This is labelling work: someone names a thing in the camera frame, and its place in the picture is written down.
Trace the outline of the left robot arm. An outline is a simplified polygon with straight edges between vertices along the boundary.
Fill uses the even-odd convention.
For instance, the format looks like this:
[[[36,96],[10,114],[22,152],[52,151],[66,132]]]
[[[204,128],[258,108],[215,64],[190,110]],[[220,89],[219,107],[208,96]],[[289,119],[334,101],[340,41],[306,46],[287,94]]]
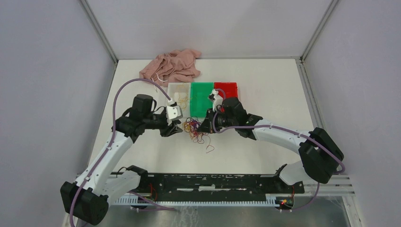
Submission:
[[[132,189],[144,192],[148,188],[148,173],[143,169],[128,169],[110,182],[107,179],[145,130],[159,130],[161,137],[182,132],[179,127],[183,117],[180,106],[169,99],[162,112],[157,113],[156,105],[153,97],[136,95],[132,106],[121,117],[114,118],[110,136],[94,161],[74,182],[64,182],[61,186],[62,202],[70,215],[71,226],[74,218],[98,225],[118,198]]]

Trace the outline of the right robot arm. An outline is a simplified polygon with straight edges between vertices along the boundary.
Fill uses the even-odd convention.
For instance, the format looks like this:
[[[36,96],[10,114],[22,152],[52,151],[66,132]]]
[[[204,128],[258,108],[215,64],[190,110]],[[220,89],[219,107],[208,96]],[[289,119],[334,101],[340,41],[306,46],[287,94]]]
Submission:
[[[326,184],[331,177],[345,171],[344,155],[329,134],[322,128],[312,131],[292,130],[247,113],[236,97],[223,100],[215,109],[207,110],[198,132],[223,133],[234,129],[240,136],[266,141],[293,151],[300,161],[284,164],[273,180],[279,193],[305,180]]]

